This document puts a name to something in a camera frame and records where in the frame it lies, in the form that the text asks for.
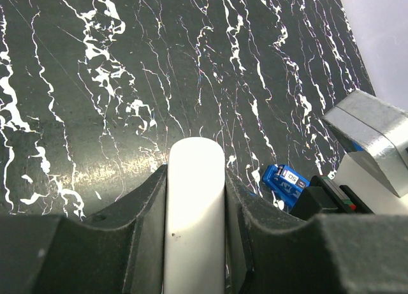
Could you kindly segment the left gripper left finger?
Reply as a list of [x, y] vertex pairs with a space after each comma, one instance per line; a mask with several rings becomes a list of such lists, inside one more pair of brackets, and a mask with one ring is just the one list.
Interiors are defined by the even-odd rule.
[[167, 167], [82, 222], [1, 216], [2, 293], [161, 293]]

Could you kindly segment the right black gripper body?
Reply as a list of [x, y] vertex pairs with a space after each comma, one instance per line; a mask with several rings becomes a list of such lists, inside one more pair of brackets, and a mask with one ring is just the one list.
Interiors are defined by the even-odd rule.
[[289, 213], [302, 220], [316, 214], [373, 214], [374, 212], [347, 185], [338, 185], [323, 176], [313, 176]]

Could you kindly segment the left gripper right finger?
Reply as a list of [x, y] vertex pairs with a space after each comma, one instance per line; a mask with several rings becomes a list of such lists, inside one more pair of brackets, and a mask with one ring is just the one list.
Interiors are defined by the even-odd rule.
[[406, 293], [407, 218], [291, 216], [226, 172], [231, 293]]

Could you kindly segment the blue black stapler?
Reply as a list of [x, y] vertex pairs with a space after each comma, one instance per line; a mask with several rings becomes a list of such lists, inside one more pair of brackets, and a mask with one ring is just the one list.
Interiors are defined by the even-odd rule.
[[269, 165], [262, 182], [291, 210], [310, 181], [302, 177], [288, 165]]

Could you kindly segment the white plastic stick tool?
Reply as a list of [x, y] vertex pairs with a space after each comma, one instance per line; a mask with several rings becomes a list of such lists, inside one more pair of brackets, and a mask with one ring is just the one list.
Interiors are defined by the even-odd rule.
[[168, 160], [164, 293], [223, 293], [225, 157], [208, 138], [175, 143]]

